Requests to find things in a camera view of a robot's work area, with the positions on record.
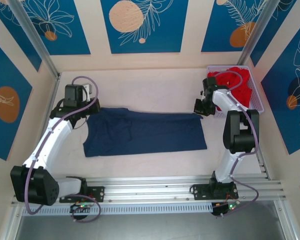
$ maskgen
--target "metal bracket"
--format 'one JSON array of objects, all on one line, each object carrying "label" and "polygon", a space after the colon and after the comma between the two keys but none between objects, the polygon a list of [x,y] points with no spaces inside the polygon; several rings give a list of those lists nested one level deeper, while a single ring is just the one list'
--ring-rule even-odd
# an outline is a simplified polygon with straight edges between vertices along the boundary
[{"label": "metal bracket", "polygon": [[[94,198],[98,203],[104,202],[104,195],[105,195],[105,187],[104,186],[88,186],[86,190],[86,195]],[[62,204],[68,204],[68,203],[76,203],[78,201],[82,201],[81,197],[62,197],[59,199],[60,203]],[[92,203],[91,200],[87,199],[82,202],[85,203]]]},{"label": "metal bracket", "polygon": [[194,184],[190,188],[190,193],[193,194],[194,200],[226,200],[229,196],[231,199],[238,199],[238,190],[233,182],[220,183],[212,190],[211,184]]}]

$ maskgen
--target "orange circle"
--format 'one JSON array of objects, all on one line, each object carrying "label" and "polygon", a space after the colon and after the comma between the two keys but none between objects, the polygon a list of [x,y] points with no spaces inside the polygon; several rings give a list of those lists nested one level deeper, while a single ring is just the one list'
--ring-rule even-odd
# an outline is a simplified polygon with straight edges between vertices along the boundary
[{"label": "orange circle", "polygon": [[144,44],[146,42],[146,40],[142,37],[139,39],[139,43]]},{"label": "orange circle", "polygon": [[234,48],[244,47],[255,25],[255,22],[247,22],[244,26],[234,30],[230,36],[230,45]]},{"label": "orange circle", "polygon": [[130,33],[144,23],[141,9],[130,0],[118,1],[109,11],[109,20],[115,30]]},{"label": "orange circle", "polygon": [[20,99],[16,90],[9,86],[0,87],[0,119],[6,123],[17,120]]},{"label": "orange circle", "polygon": [[224,4],[226,4],[227,1],[228,0],[216,0],[216,4],[218,4],[218,5],[224,5]]},{"label": "orange circle", "polygon": [[46,31],[44,33],[44,36],[46,37],[46,39],[48,39],[50,41],[57,40],[57,35],[53,31]]},{"label": "orange circle", "polygon": [[298,105],[298,100],[295,96],[291,95],[287,98],[286,100],[286,105],[288,106],[289,109],[293,110],[297,107]]}]

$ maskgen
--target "red clothing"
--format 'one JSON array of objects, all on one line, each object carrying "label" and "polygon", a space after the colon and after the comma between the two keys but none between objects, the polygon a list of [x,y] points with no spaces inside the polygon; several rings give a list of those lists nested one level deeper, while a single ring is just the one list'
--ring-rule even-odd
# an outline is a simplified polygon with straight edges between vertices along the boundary
[{"label": "red clothing", "polygon": [[[248,80],[250,78],[249,71],[247,69],[240,69],[239,67],[236,66],[231,67],[228,70],[237,72],[242,76],[243,79],[242,84],[239,87],[233,89],[231,93],[243,106],[249,108],[251,93],[252,93],[252,89],[248,87]],[[213,77],[217,73],[219,72],[218,71],[209,72],[207,76]],[[226,72],[216,76],[216,83],[218,85],[225,85],[230,89],[240,83],[240,78],[235,73]]]}]

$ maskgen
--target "white table surface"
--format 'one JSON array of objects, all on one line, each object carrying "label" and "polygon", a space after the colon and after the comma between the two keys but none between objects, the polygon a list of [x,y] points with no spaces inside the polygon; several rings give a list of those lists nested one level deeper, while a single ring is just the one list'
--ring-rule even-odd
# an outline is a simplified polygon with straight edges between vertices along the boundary
[{"label": "white table surface", "polygon": [[[200,98],[206,69],[143,69],[63,72],[55,98],[64,97],[65,85],[76,76],[88,76],[99,88],[102,107],[124,107],[132,111],[154,113],[192,113]],[[87,80],[78,80],[84,84]],[[54,176],[82,177],[172,177],[210,175],[225,151],[223,131],[225,118],[213,116],[201,120],[206,150],[149,153],[120,156],[85,157],[83,143],[88,126],[72,131],[53,164]],[[237,174],[260,173],[255,156],[247,156]]]}]

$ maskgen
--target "white plastic basket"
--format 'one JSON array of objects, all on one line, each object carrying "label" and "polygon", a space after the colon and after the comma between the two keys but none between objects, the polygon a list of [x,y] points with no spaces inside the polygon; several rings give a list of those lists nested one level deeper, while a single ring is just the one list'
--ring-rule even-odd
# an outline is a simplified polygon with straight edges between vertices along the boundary
[{"label": "white plastic basket", "polygon": [[[265,111],[264,106],[261,102],[255,81],[252,77],[251,71],[249,69],[248,66],[238,66],[238,65],[209,65],[207,67],[207,72],[211,73],[211,72],[224,72],[227,71],[230,68],[233,67],[238,67],[240,69],[247,69],[249,71],[250,74],[250,78],[247,82],[248,87],[252,89],[252,93],[251,93],[251,99],[250,99],[250,104],[249,104],[249,109],[256,109],[259,114],[263,113]],[[224,113],[222,111],[218,111],[218,109],[215,110],[215,118],[225,118],[226,116],[224,115]]]}]

